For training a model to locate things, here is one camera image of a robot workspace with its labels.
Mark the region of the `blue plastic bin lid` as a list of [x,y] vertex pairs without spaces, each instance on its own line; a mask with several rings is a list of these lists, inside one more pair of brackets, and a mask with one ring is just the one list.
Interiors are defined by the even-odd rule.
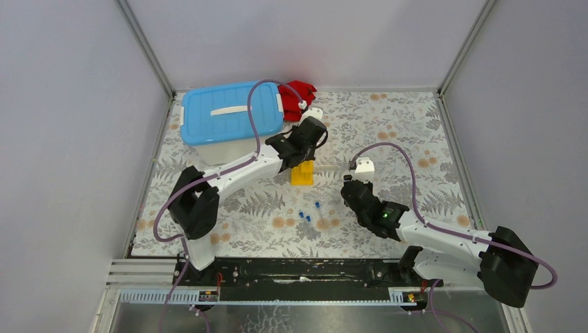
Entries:
[[[254,81],[188,91],[181,103],[180,136],[188,146],[254,138],[248,116],[248,95]],[[278,86],[263,83],[252,95],[251,111],[259,136],[274,135],[283,126]]]

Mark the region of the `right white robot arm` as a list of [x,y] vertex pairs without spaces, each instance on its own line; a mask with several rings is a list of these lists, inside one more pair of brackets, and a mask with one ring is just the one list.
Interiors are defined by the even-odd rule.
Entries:
[[345,176],[340,191],[358,224],[383,239],[405,241],[397,274],[414,286],[422,279],[460,282],[482,287],[493,299],[521,308],[525,305],[538,265],[518,235],[499,226],[494,232],[455,228],[438,222],[426,226],[407,206],[379,200],[371,183]]

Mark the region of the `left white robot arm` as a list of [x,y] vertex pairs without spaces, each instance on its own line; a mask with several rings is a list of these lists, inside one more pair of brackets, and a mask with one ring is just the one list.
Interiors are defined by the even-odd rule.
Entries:
[[326,137],[322,119],[307,116],[286,135],[269,137],[257,153],[206,171],[190,166],[181,172],[167,210],[182,230],[191,264],[188,274],[195,283],[209,284],[215,276],[215,250],[209,234],[217,224],[221,203],[258,180],[273,178],[313,160],[315,150]]

